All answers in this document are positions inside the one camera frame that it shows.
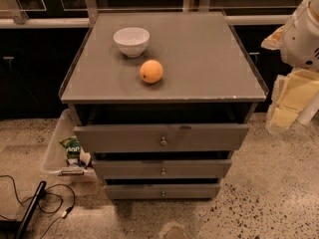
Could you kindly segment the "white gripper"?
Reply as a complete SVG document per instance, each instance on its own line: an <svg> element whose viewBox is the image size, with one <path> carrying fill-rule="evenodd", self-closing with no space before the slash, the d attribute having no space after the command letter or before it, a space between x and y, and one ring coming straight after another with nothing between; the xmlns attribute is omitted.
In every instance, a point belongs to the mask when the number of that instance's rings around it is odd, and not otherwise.
<svg viewBox="0 0 319 239"><path fill-rule="evenodd" d="M262 41L261 47L279 50L283 29L283 26L277 28ZM293 69L286 77L279 75L271 100L266 121L270 133L282 133L296 121L307 125L319 111L319 73Z"/></svg>

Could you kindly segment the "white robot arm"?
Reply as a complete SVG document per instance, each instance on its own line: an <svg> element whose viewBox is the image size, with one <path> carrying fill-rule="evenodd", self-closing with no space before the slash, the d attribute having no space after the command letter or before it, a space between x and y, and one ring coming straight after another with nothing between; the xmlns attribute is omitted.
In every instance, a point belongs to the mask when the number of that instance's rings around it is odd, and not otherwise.
<svg viewBox="0 0 319 239"><path fill-rule="evenodd" d="M319 110L319 0L303 0L261 47L279 50L281 60L292 67L275 80L266 129L276 134L296 121L307 125Z"/></svg>

